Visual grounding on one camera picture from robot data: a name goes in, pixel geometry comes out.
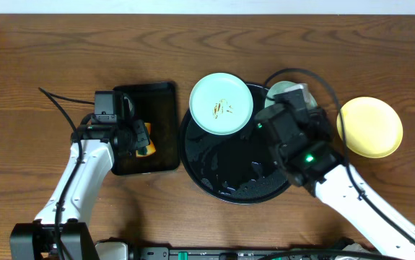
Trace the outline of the mint plate with sauce smear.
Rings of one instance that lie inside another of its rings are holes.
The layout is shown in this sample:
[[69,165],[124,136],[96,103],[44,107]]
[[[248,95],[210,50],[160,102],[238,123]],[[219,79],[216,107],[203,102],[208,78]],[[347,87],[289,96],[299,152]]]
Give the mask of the mint plate with sauce smear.
[[292,90],[301,89],[304,93],[304,100],[307,109],[313,109],[318,106],[315,98],[309,92],[308,86],[305,83],[294,83],[290,81],[280,81],[275,83],[267,92],[266,100],[264,101],[264,107],[267,108],[270,105],[273,105],[275,102],[272,98],[275,95],[282,94],[285,92],[290,92]]

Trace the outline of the yellow plate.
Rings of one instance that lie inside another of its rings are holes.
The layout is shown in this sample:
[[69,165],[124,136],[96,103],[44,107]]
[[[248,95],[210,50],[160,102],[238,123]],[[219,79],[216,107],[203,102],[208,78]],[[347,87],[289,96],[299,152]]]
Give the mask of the yellow plate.
[[356,97],[343,105],[336,127],[352,152],[368,158],[391,155],[403,139],[399,115],[386,102],[373,97]]

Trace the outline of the mint plate with crumbs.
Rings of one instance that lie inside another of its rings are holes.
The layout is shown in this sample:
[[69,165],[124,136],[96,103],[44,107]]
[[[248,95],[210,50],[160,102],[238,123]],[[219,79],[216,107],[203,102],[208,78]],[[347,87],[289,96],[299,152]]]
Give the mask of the mint plate with crumbs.
[[204,131],[229,135],[241,130],[253,113],[253,96],[239,77],[213,73],[194,85],[189,97],[192,119]]

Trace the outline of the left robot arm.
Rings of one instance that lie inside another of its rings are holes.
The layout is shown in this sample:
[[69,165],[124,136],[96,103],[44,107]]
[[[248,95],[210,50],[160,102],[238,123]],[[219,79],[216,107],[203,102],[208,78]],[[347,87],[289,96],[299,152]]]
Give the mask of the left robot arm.
[[94,243],[88,224],[105,176],[150,144],[133,100],[120,91],[97,91],[95,110],[72,127],[69,161],[58,185],[31,223],[9,238],[13,259],[132,259],[130,245],[110,238]]

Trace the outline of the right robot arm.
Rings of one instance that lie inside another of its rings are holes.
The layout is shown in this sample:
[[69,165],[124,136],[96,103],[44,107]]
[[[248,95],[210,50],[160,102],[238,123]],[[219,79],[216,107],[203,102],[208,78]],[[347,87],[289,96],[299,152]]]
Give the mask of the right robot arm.
[[415,226],[377,194],[331,142],[326,112],[300,94],[278,94],[254,117],[273,164],[346,218],[383,255],[415,259]]

